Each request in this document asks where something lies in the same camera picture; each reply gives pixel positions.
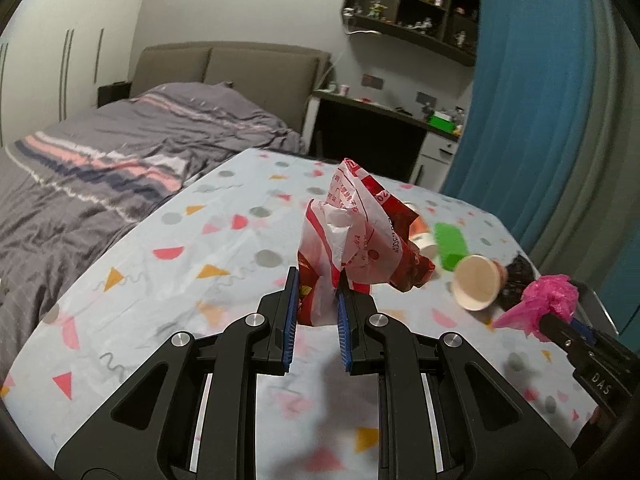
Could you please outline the pink plastic bag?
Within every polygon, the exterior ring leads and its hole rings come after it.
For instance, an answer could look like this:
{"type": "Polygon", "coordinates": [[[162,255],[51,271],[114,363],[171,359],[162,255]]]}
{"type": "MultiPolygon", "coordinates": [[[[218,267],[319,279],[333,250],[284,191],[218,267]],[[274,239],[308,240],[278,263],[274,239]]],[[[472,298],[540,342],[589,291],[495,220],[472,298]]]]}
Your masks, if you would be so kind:
{"type": "Polygon", "coordinates": [[[553,314],[569,323],[575,314],[578,299],[578,288],[567,275],[544,275],[527,285],[521,301],[492,322],[492,327],[513,328],[526,336],[534,335],[541,342],[549,342],[550,339],[544,336],[539,327],[542,317],[553,314]]]}

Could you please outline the black plastic bag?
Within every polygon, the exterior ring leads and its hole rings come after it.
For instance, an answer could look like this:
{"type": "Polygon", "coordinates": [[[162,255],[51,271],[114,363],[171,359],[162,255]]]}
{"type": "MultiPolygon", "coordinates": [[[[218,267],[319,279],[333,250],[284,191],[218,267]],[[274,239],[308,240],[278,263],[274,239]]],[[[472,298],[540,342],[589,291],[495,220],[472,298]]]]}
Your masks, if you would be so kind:
{"type": "Polygon", "coordinates": [[[517,255],[506,266],[506,282],[498,293],[498,306],[503,311],[515,307],[521,302],[526,287],[535,280],[536,275],[533,266],[523,255],[517,255]]]}

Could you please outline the red white plastic bag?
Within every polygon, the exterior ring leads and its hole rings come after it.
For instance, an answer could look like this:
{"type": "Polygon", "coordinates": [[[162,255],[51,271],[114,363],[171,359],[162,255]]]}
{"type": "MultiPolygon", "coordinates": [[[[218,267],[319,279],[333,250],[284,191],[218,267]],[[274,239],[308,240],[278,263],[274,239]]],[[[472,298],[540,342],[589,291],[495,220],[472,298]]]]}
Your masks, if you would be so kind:
{"type": "Polygon", "coordinates": [[[342,275],[356,292],[390,284],[400,292],[423,286],[435,266],[410,238],[419,215],[345,158],[331,178],[326,197],[306,206],[297,251],[297,322],[336,322],[335,296],[342,275]]]}

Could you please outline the blue curtain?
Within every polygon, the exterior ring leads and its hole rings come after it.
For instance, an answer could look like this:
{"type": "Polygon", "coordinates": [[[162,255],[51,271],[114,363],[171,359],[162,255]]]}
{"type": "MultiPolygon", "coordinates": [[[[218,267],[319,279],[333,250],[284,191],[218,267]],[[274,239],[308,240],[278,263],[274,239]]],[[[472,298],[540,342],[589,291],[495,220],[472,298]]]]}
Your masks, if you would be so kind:
{"type": "Polygon", "coordinates": [[[591,286],[639,345],[639,0],[483,0],[444,184],[544,274],[591,286]]]}

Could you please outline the white drawer cabinet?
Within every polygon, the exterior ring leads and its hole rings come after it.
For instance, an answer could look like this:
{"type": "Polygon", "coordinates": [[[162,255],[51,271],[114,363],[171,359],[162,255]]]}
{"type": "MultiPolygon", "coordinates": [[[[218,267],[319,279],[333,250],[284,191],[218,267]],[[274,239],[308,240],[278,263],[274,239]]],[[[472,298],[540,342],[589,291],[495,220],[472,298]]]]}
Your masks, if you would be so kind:
{"type": "Polygon", "coordinates": [[[437,133],[427,133],[409,182],[438,192],[446,180],[457,149],[457,139],[447,138],[437,133]]]}

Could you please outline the dark top desk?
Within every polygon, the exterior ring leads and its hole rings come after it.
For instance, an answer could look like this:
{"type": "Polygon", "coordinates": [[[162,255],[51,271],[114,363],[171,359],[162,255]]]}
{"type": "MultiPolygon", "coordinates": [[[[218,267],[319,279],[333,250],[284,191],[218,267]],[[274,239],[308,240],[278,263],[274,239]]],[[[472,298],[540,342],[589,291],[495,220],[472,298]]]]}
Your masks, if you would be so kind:
{"type": "Polygon", "coordinates": [[[317,90],[310,98],[303,137],[308,155],[341,162],[349,158],[371,174],[409,181],[429,135],[454,154],[459,139],[427,122],[346,96],[317,90]]]}

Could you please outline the green box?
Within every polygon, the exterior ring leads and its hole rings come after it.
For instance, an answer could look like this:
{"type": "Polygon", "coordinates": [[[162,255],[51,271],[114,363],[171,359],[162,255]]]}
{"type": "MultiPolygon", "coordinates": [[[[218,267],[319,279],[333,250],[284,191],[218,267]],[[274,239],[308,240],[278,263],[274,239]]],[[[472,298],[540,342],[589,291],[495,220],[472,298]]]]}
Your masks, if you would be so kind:
{"type": "Polygon", "coordinates": [[[439,112],[431,114],[428,124],[438,130],[445,131],[446,133],[453,133],[456,130],[457,125],[451,120],[451,118],[439,112]]]}

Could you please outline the grey upholstered headboard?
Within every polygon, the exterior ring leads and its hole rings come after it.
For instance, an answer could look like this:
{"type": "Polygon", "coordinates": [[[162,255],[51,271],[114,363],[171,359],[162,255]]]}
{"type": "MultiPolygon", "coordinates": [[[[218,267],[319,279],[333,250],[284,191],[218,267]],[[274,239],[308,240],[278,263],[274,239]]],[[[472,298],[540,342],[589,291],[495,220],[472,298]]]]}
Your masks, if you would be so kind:
{"type": "Polygon", "coordinates": [[[326,79],[330,59],[322,50],[265,42],[159,44],[141,52],[129,95],[168,82],[230,82],[244,98],[299,132],[308,98],[326,79]]]}

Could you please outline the grey striped duvet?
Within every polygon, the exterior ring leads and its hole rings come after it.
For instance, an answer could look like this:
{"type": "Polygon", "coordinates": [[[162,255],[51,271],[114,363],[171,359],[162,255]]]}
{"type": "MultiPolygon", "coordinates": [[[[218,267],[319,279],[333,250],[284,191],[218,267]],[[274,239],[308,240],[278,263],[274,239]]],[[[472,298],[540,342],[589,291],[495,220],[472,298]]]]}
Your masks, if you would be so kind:
{"type": "Polygon", "coordinates": [[[168,82],[86,110],[1,151],[1,367],[96,260],[248,148],[302,136],[226,84],[168,82]]]}

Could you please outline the black nightstand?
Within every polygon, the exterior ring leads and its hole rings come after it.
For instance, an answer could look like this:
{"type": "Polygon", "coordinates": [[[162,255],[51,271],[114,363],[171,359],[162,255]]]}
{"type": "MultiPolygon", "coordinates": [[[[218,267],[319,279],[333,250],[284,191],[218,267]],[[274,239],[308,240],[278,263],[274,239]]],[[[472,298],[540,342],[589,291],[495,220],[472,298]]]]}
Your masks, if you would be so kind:
{"type": "Polygon", "coordinates": [[[120,100],[126,100],[130,96],[131,82],[116,81],[98,88],[96,106],[102,107],[120,100]]]}

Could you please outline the white wardrobe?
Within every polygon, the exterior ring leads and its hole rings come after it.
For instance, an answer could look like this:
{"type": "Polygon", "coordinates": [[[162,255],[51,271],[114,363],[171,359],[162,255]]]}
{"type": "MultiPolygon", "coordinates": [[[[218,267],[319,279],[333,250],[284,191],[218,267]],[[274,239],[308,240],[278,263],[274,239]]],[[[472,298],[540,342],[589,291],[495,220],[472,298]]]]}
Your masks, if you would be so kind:
{"type": "Polygon", "coordinates": [[[142,0],[22,0],[1,35],[1,142],[96,106],[127,79],[142,0]]]}

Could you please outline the dark wall shelf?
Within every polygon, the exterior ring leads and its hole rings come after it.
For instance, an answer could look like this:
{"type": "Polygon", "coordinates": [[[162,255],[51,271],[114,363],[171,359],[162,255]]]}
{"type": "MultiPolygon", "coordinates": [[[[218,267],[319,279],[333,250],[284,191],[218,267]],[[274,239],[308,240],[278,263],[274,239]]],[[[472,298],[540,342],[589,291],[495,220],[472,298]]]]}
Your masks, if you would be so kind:
{"type": "Polygon", "coordinates": [[[344,0],[342,18],[351,34],[366,30],[475,65],[480,0],[344,0]]]}

